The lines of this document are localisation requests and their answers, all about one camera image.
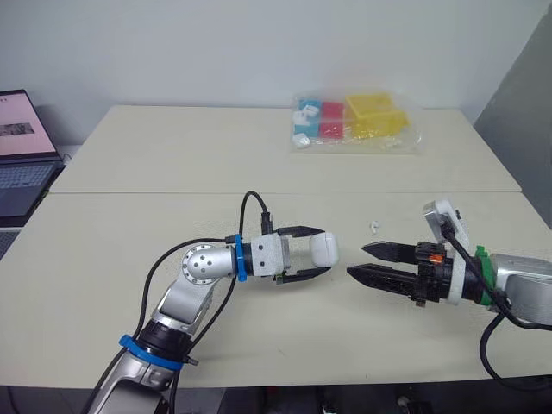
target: small white object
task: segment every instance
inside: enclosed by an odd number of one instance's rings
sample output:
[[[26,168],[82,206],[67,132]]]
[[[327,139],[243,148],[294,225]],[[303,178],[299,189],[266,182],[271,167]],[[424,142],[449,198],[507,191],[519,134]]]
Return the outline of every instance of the small white object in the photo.
[[[311,144],[311,140],[305,134],[295,134],[292,141],[293,145],[299,149],[307,148]]]
[[[310,257],[316,267],[333,267],[339,261],[337,239],[332,233],[319,233],[310,238]]]
[[[307,114],[304,113],[302,110],[294,111],[292,119],[294,125],[299,125],[302,127],[309,127],[311,125],[311,123],[307,119]]]
[[[307,116],[316,116],[318,115],[318,112],[320,112],[320,109],[313,105],[306,105],[302,112]]]
[[[380,222],[378,222],[377,220],[374,220],[370,223],[370,230],[372,230],[373,235],[378,234],[378,229],[379,228],[380,228]]]

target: white table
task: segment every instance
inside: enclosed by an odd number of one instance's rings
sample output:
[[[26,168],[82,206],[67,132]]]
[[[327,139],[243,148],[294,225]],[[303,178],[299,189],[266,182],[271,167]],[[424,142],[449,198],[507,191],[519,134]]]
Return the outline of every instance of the white table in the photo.
[[[182,386],[354,384],[486,378],[478,341],[492,313],[366,288],[346,265],[372,261],[376,240],[431,240],[424,203],[439,193],[266,195],[275,225],[316,225],[339,236],[342,260],[310,282],[239,284],[186,367]],[[472,241],[491,251],[552,259],[552,236],[520,193],[456,193]],[[0,262],[0,383],[91,387],[134,330],[154,260],[178,242],[236,232],[240,195],[53,194]],[[246,237],[258,230],[248,210]],[[374,236],[369,223],[378,220]],[[176,276],[163,266],[150,304]],[[217,300],[225,289],[218,288]],[[490,342],[503,375],[549,373],[552,336],[505,323]]]
[[[520,191],[458,110],[426,110],[419,155],[290,152],[285,109],[114,107],[52,192]]]
[[[486,378],[478,341],[491,313],[469,303],[422,310],[345,272],[373,261],[360,251],[368,242],[432,240],[421,209],[445,192],[473,245],[552,259],[550,231],[461,113],[423,117],[419,155],[321,155],[289,152],[288,110],[115,107],[0,262],[0,384],[92,386],[135,327],[154,260],[183,240],[234,234],[249,189],[275,225],[337,233],[341,264],[305,283],[239,284],[182,386]],[[255,212],[246,237],[258,234]],[[159,270],[150,306],[179,260]],[[503,375],[549,373],[550,345],[505,323],[490,357]]]

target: laptop screen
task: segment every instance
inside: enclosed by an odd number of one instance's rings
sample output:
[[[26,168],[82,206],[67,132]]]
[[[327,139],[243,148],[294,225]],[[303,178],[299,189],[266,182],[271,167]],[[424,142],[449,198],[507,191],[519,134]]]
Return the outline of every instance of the laptop screen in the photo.
[[[27,93],[0,92],[0,161],[58,157]]]

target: black cable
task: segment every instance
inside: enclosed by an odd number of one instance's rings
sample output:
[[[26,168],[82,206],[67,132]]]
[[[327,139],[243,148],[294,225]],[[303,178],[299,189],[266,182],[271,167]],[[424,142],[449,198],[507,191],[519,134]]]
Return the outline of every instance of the black cable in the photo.
[[[267,205],[265,204],[262,197],[257,192],[255,192],[255,191],[246,192],[245,195],[243,196],[243,200],[241,201],[241,208],[240,208],[240,227],[239,227],[239,230],[238,230],[238,233],[240,235],[243,234],[243,217],[245,216],[245,206],[248,203],[248,198],[250,196],[253,196],[257,199],[257,201],[260,204],[260,207],[262,208],[263,213],[265,213],[265,214],[268,213]]]
[[[141,332],[141,329],[144,326],[144,322],[146,321],[146,309],[147,309],[147,295],[149,294],[149,286],[152,283],[152,278],[154,277],[154,273],[157,270],[157,268],[160,266],[165,259],[176,252],[177,250],[180,250],[181,248],[185,248],[186,246],[190,246],[191,244],[199,244],[199,243],[224,243],[224,239],[214,239],[212,237],[204,237],[200,239],[193,239],[189,241],[185,241],[183,243],[177,244],[176,246],[168,249],[157,261],[154,263],[151,269],[149,269],[149,272],[147,273],[146,281],[144,282],[144,290],[141,296],[141,307],[140,307],[140,317],[138,318],[138,324],[136,326],[135,333],[132,335],[132,339],[138,338],[138,335]]]
[[[190,246],[191,244],[198,244],[198,243],[208,243],[208,242],[224,242],[223,239],[215,239],[215,238],[200,238],[200,239],[194,239],[185,241],[183,243],[177,244],[176,246],[170,248],[167,250],[151,267],[149,272],[147,273],[146,281],[144,282],[144,289],[142,292],[141,297],[141,307],[140,307],[140,317],[138,318],[138,324],[136,326],[135,333],[132,335],[132,338],[135,340],[138,335],[141,332],[142,327],[144,326],[144,321],[146,320],[146,310],[147,310],[147,295],[149,294],[149,286],[151,285],[152,278],[154,276],[155,271],[160,266],[160,264],[165,260],[168,256],[176,252],[177,250],[184,248],[186,246]],[[105,368],[105,370],[102,373],[102,376],[97,381],[96,386],[92,390],[90,396],[86,400],[85,406],[83,407],[83,410],[81,411],[82,414],[87,414],[88,410],[90,409],[94,398],[97,396],[97,393],[99,392],[100,388],[102,387],[102,384],[107,379],[108,375],[110,374],[111,370],[115,366],[115,364],[119,361],[121,356],[125,352],[125,348],[122,348],[115,357],[111,360],[110,364]]]
[[[238,233],[239,235],[243,235],[243,224],[245,219],[245,208],[248,203],[249,197],[255,197],[256,200],[259,202],[260,207],[262,208],[263,214],[269,215],[267,205],[265,204],[262,197],[255,191],[248,191],[243,196],[243,200],[241,201],[241,208],[240,208],[240,222],[238,225]],[[224,308],[226,307],[226,304],[230,300],[230,297],[232,296],[232,292],[235,288],[235,276],[232,278],[232,281],[230,282],[230,286],[228,291],[226,292],[226,296],[224,297],[223,301],[221,302],[220,306],[216,310],[215,314],[212,316],[212,318],[205,324],[204,328],[201,329],[199,334],[196,335],[196,337],[191,342],[190,347],[188,348],[188,351],[186,352],[186,355],[189,355],[189,353],[198,345],[199,341],[205,336],[207,331],[210,329],[210,327],[215,323],[216,319],[220,316],[221,313],[223,313]],[[179,376],[180,371],[176,372],[174,374],[174,379],[172,380],[171,384],[171,394],[169,396],[169,413],[174,414],[175,412],[175,400],[176,400],[176,392],[178,389],[178,382],[179,382]]]
[[[489,323],[488,326],[483,331],[483,335],[481,336],[481,340],[480,340],[480,358],[481,358],[481,363],[483,364],[483,367],[494,380],[498,381],[502,386],[507,386],[508,388],[511,388],[513,390],[524,391],[524,392],[537,392],[537,391],[544,391],[549,389],[550,385],[548,381],[545,381],[542,384],[534,385],[534,386],[518,385],[518,384],[514,384],[511,380],[506,380],[502,378],[500,375],[496,373],[496,371],[494,371],[494,369],[492,369],[491,363],[489,362],[489,359],[486,354],[486,346],[489,341],[489,338],[491,337],[491,334],[504,320],[504,318],[505,318],[504,313],[500,312],[496,317],[494,317],[491,323]]]
[[[538,392],[538,391],[549,389],[551,385],[547,381],[546,377],[545,377],[546,382],[544,384],[539,384],[534,386],[523,386],[523,385],[514,384],[511,381],[500,377],[500,375],[498,375],[496,371],[494,371],[494,369],[492,369],[491,367],[491,363],[487,358],[486,347],[487,347],[489,338],[491,337],[491,334],[497,328],[497,326],[499,326],[499,324],[504,320],[505,317],[514,325],[522,329],[552,330],[552,326],[545,325],[543,323],[525,322],[517,318],[515,315],[513,315],[510,311],[510,307],[508,305],[505,295],[502,296],[496,293],[494,290],[492,290],[489,287],[489,285],[485,281],[485,278],[481,274],[480,269],[474,263],[472,257],[469,255],[467,250],[460,244],[460,242],[456,239],[455,233],[452,230],[452,228],[449,227],[448,225],[443,225],[441,228],[441,231],[442,231],[442,235],[450,242],[452,247],[455,248],[455,250],[462,257],[462,259],[464,259],[464,261],[466,262],[466,265],[469,267],[470,271],[474,274],[478,282],[482,285],[483,289],[489,295],[492,302],[496,304],[496,306],[499,308],[498,315],[491,321],[491,323],[488,324],[488,326],[483,331],[483,335],[481,336],[481,339],[480,339],[480,359],[485,370],[493,379],[497,380],[501,385],[507,386],[508,388],[511,388],[514,390],[523,391],[523,392]]]
[[[179,390],[180,371],[176,371],[172,377],[171,393],[169,394],[169,414],[175,414],[176,393]]]
[[[244,217],[245,217],[245,208],[246,208],[246,205],[248,203],[248,199],[251,196],[253,196],[257,199],[257,201],[260,204],[260,207],[262,208],[262,212],[263,213],[268,213],[267,205],[265,204],[264,200],[262,199],[262,197],[257,192],[255,192],[255,191],[246,192],[245,195],[243,196],[243,200],[241,201],[240,222],[239,222],[239,225],[238,225],[239,235],[243,235],[243,223],[244,223]],[[224,300],[222,301],[221,305],[218,307],[218,309],[216,310],[213,317],[209,320],[209,322],[207,322],[207,324],[204,326],[204,328],[201,330],[201,332],[199,332],[199,334],[193,340],[193,342],[191,343],[191,346],[188,348],[188,353],[190,353],[196,347],[196,345],[198,345],[198,342],[201,341],[201,338],[204,337],[204,335],[207,333],[207,330],[209,330],[209,328],[216,321],[218,316],[223,312],[224,307],[226,306],[226,304],[230,300],[230,296],[232,296],[232,292],[234,291],[234,287],[235,287],[235,277],[230,282],[228,292],[226,293],[226,296],[224,297]]]
[[[455,250],[462,257],[462,259],[464,259],[464,261],[466,262],[466,265],[472,271],[475,278],[479,281],[483,289],[485,289],[485,292],[489,295],[491,300],[497,305],[500,311],[504,313],[505,317],[510,322],[512,322],[514,325],[518,326],[519,328],[523,328],[523,329],[552,330],[552,325],[545,325],[543,323],[525,322],[517,318],[516,316],[514,316],[511,313],[505,298],[502,298],[501,296],[499,296],[494,290],[492,290],[487,285],[485,278],[483,278],[483,275],[481,274],[481,271],[479,270],[478,266],[474,263],[472,257],[469,255],[467,250],[456,239],[454,232],[452,230],[446,229],[442,232],[442,234],[450,242],[452,247],[455,248]]]
[[[264,214],[268,215],[268,208],[267,208],[267,205],[265,204],[265,202],[263,201],[262,197],[255,191],[248,191],[246,192],[246,194],[243,196],[243,200],[241,201],[241,209],[240,209],[240,223],[239,223],[239,234],[242,235],[243,234],[243,222],[244,222],[244,217],[245,217],[245,208],[246,208],[246,204],[247,204],[247,201],[248,201],[248,198],[249,197],[255,197],[257,199],[257,201],[259,202],[260,204],[260,207],[262,208],[262,211]],[[160,264],[168,257],[170,256],[171,254],[173,254],[174,252],[176,252],[177,250],[181,249],[181,248],[184,248],[186,246],[190,246],[191,244],[199,244],[199,243],[207,243],[207,242],[225,242],[224,239],[215,239],[215,238],[200,238],[200,239],[194,239],[194,240],[190,240],[190,241],[185,241],[183,243],[180,243],[176,246],[174,246],[173,248],[170,248],[169,250],[167,250],[155,263],[154,265],[151,267],[151,269],[149,270],[149,272],[147,273],[147,277],[146,277],[146,281],[144,283],[144,289],[143,289],[143,293],[142,293],[142,299],[141,299],[141,308],[140,308],[140,316],[138,318],[138,324],[136,325],[136,330],[135,330],[135,333],[132,335],[132,338],[133,340],[137,339],[138,338],[138,335],[140,334],[141,332],[141,329],[143,328],[143,325],[144,325],[144,322],[146,321],[146,310],[147,310],[147,296],[149,294],[149,286],[151,285],[151,281],[152,281],[152,278],[154,276],[154,273],[155,271],[157,270],[157,268],[160,266]],[[204,328],[201,330],[201,332],[199,332],[199,334],[196,336],[196,338],[191,342],[191,346],[188,348],[187,350],[187,353],[186,354],[189,354],[195,347],[196,345],[198,344],[198,342],[204,337],[204,335],[207,333],[207,330],[213,325],[213,323],[216,321],[216,319],[219,317],[219,315],[223,312],[224,310],[224,307],[226,306],[226,304],[228,303],[229,299],[230,299],[230,296],[232,295],[232,292],[234,291],[234,287],[235,287],[235,277],[232,279],[232,281],[230,282],[230,286],[229,286],[229,289],[228,289],[228,292],[226,293],[226,296],[224,297],[224,300],[221,302],[220,306],[218,307],[218,309],[216,310],[215,314],[213,315],[213,317],[209,320],[209,322],[207,322],[207,324],[204,326]],[[103,374],[102,376],[100,377],[100,379],[98,380],[96,386],[94,387],[94,389],[92,390],[92,393],[91,395],[89,396],[89,398],[87,399],[86,403],[85,403],[85,407],[83,408],[83,410],[81,411],[83,414],[86,414],[88,412],[88,410],[90,409],[91,405],[92,405],[92,402],[94,401],[94,398],[97,396],[97,393],[99,392],[102,384],[105,382],[105,380],[107,379],[107,376],[109,375],[111,369],[113,369],[113,367],[115,366],[115,364],[119,361],[119,359],[121,358],[122,354],[124,354],[125,352],[125,349],[121,349],[117,354],[116,356],[113,358],[113,360],[111,360],[110,364],[108,365],[108,367],[105,369],[105,371],[103,371]],[[170,399],[169,399],[169,412],[171,412],[172,414],[174,413],[175,409],[174,409],[174,401],[176,399],[176,392],[177,392],[177,389],[178,389],[178,378],[179,378],[179,375],[180,375],[180,371],[177,371],[175,372],[174,374],[174,377],[173,377],[173,380],[172,380],[172,384],[171,384],[171,395],[170,395]]]
[[[8,401],[9,407],[14,412],[14,414],[20,414],[19,408],[17,408],[16,399],[14,398],[14,390],[11,389],[11,386],[8,386]]]

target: yellow box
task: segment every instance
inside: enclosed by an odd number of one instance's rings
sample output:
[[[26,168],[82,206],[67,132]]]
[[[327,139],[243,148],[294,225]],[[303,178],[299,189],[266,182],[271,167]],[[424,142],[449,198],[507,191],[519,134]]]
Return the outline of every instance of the yellow box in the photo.
[[[345,123],[354,138],[396,135],[409,124],[406,113],[395,107],[388,93],[350,95],[345,100]]]

